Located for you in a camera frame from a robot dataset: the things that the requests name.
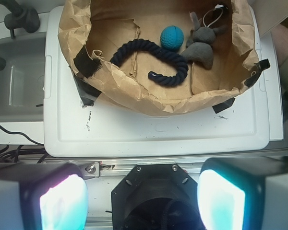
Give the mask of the black robot arm base mount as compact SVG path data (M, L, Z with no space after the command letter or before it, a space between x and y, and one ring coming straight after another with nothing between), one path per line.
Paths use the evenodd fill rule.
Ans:
M197 182L177 164L136 165L111 192L115 230L203 230Z

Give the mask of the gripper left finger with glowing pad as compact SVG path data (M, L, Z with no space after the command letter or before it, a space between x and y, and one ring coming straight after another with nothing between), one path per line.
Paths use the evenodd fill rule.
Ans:
M0 163L0 230L82 230L88 190L73 163Z

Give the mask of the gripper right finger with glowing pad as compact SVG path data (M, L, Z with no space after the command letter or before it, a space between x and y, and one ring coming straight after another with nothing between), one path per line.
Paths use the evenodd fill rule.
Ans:
M288 230L288 157L209 158L197 201L208 230Z

